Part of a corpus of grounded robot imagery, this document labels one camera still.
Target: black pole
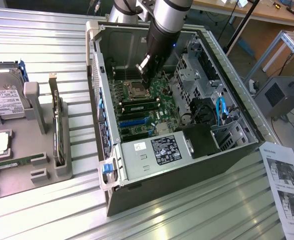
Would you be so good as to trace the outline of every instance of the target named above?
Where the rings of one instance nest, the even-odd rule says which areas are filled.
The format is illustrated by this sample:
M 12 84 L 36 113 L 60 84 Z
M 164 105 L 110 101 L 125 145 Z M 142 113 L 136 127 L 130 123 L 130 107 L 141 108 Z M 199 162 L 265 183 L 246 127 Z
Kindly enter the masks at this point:
M 244 27 L 244 25 L 246 24 L 246 22 L 248 21 L 249 17 L 251 16 L 253 10 L 256 8 L 256 6 L 258 5 L 258 3 L 260 2 L 260 0 L 255 0 L 255 2 L 252 4 L 250 10 L 248 11 L 247 15 L 245 16 L 245 18 L 243 19 L 243 21 L 240 23 L 240 25 L 238 26 L 237 30 L 235 31 L 235 33 L 233 34 L 232 38 L 230 39 L 228 45 L 226 45 L 223 48 L 223 51 L 225 53 L 227 53 L 230 49 L 230 47 L 232 46 L 233 42 L 236 40 L 237 36 L 239 35 L 241 29 Z

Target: warning label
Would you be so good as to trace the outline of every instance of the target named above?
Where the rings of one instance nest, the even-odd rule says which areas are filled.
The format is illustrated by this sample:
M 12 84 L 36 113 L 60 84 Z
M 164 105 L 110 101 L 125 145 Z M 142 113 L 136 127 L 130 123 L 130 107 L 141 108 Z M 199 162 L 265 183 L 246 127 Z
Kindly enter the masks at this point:
M 23 112 L 23 105 L 17 90 L 0 91 L 0 116 Z
M 173 135 L 151 140 L 151 144 L 159 165 L 168 164 L 182 158 Z

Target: slotted aluminum surface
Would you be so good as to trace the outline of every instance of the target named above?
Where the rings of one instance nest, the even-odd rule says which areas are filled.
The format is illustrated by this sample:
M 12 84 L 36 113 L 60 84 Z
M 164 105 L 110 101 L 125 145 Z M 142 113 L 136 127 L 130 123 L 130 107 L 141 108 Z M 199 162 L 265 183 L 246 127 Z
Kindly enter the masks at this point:
M 48 73 L 68 102 L 72 179 L 0 199 L 0 239 L 282 239 L 258 152 L 225 174 L 106 217 L 85 72 L 89 16 L 0 9 L 0 61 L 21 58 L 40 101 Z

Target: hard drive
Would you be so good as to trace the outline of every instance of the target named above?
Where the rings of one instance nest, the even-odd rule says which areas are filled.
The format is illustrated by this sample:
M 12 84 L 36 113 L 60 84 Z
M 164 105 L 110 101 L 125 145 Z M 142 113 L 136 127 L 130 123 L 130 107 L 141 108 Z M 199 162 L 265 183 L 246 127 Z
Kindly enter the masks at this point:
M 28 81 L 24 63 L 0 63 L 0 118 L 22 118 L 30 102 L 23 95 L 24 83 Z

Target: wooden table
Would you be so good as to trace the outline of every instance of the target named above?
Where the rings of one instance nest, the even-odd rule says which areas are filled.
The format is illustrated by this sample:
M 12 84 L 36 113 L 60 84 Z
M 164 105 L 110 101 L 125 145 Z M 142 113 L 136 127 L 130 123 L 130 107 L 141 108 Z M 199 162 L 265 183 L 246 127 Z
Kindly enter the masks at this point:
M 242 29 L 242 38 L 249 43 L 255 52 L 255 58 L 258 60 L 270 43 L 274 40 L 280 30 L 294 32 L 294 15 L 287 11 L 286 6 L 280 3 L 281 9 L 276 9 L 271 0 L 260 0 L 245 27 Z M 234 9 L 235 3 L 224 4 L 221 0 L 194 0 L 192 8 L 207 12 L 230 15 Z M 233 15 L 244 18 L 252 3 L 248 3 L 245 7 L 236 7 Z M 237 27 L 240 21 L 235 21 L 234 26 Z M 285 44 L 278 46 L 273 57 L 268 59 L 263 70 L 267 73 L 272 72 L 287 56 Z

